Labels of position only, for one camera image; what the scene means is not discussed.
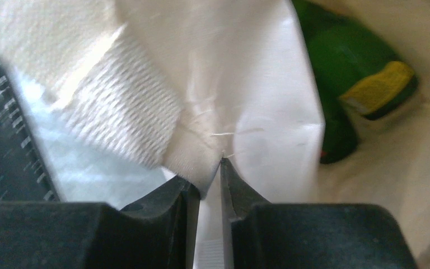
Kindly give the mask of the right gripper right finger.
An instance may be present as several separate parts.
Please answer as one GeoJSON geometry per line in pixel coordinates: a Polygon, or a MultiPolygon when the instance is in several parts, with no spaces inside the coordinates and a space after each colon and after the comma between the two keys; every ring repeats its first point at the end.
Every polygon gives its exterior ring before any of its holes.
{"type": "Polygon", "coordinates": [[[271,203],[220,163],[226,268],[417,268],[379,205],[271,203]]]}

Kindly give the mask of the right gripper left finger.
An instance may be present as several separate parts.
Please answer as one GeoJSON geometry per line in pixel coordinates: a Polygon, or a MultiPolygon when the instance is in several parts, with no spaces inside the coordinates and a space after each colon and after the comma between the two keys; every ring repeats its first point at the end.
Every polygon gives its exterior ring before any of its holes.
{"type": "Polygon", "coordinates": [[[199,202],[181,177],[121,210],[0,202],[0,268],[191,268],[199,202]]]}

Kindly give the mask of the beige canvas tote bag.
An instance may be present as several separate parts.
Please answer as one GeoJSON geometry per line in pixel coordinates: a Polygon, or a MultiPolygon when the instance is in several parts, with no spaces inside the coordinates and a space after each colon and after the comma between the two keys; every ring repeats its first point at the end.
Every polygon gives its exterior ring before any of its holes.
{"type": "Polygon", "coordinates": [[[418,72],[412,98],[319,165],[325,129],[290,1],[0,1],[4,120],[27,122],[65,202],[121,209],[180,174],[202,191],[195,268],[223,268],[218,162],[270,202],[391,212],[430,268],[430,1],[321,1],[418,72]]]}

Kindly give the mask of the green bottle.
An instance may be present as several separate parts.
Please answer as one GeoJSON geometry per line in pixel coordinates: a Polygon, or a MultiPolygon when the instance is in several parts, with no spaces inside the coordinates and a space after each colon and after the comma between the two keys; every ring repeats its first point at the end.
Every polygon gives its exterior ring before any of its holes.
{"type": "Polygon", "coordinates": [[[310,1],[294,1],[325,120],[320,162],[357,149],[351,109],[366,120],[386,117],[408,101],[419,78],[391,46],[359,21],[310,1]]]}

